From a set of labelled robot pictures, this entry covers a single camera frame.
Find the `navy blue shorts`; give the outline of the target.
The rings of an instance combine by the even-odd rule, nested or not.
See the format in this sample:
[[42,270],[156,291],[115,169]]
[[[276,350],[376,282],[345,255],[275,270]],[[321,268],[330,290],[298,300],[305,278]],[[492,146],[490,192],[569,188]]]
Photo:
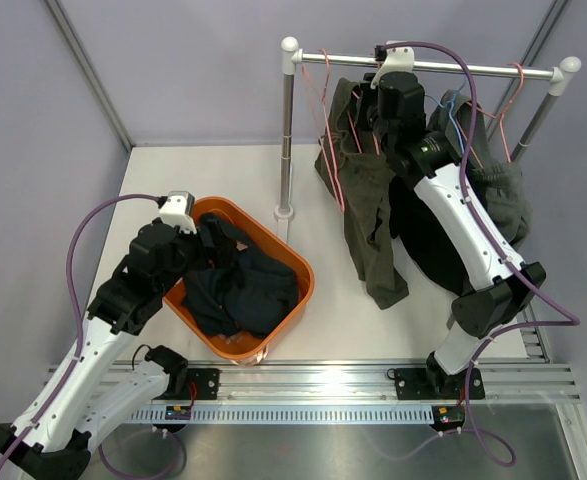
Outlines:
[[[206,213],[200,224],[204,219],[223,218]],[[297,277],[291,267],[264,253],[244,231],[238,248],[239,268],[235,272],[186,272],[186,295],[181,304],[207,336],[246,331],[265,338],[298,304]]]

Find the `olive green shorts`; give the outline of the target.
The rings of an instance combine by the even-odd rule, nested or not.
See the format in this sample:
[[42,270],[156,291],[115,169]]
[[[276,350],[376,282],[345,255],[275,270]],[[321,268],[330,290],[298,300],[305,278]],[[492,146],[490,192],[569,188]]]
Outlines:
[[[372,140],[362,140],[359,153],[352,138],[347,107],[351,91],[361,82],[340,79],[334,91],[329,123],[346,205],[343,231],[358,278],[377,306],[388,309],[409,295],[404,278],[394,267],[389,228],[389,185],[394,174],[382,152],[374,153]],[[314,168],[333,196],[321,152]]]

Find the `black shorts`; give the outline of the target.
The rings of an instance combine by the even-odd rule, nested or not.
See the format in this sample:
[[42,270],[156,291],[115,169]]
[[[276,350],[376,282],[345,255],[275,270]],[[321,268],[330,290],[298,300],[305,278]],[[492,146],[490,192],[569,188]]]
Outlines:
[[391,237],[401,240],[427,278],[461,296],[467,284],[467,271],[435,215],[399,177],[390,182],[389,203]]

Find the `blue hanger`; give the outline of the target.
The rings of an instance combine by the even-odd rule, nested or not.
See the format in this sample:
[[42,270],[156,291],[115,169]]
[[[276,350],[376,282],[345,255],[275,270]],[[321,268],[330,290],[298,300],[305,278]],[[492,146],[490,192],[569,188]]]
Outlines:
[[455,131],[457,143],[456,152],[459,154],[460,157],[462,157],[466,148],[466,137],[457,119],[458,108],[456,107],[456,102],[457,98],[460,95],[460,92],[460,89],[451,91],[447,99],[441,102],[440,108],[442,112],[445,112],[447,114],[448,125],[451,126]]

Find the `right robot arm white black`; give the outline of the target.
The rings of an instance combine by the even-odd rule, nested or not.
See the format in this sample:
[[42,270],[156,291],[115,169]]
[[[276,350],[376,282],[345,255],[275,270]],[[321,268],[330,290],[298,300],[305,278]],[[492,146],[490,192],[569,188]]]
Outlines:
[[464,391],[464,371],[482,341],[511,322],[541,286],[540,263],[527,263],[502,236],[473,191],[461,156],[428,129],[425,91],[409,72],[370,75],[363,106],[394,178],[391,224],[429,278],[456,293],[452,325],[426,361],[425,382],[438,398]]

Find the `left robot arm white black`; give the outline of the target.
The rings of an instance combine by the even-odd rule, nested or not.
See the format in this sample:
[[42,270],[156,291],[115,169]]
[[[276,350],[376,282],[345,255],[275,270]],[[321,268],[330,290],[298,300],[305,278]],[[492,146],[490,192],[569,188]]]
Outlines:
[[142,227],[96,292],[74,345],[31,406],[0,424],[0,453],[34,479],[77,479],[102,442],[144,404],[193,393],[188,361],[165,346],[148,351],[124,380],[91,399],[113,362],[161,309],[168,291],[205,262],[192,221]]

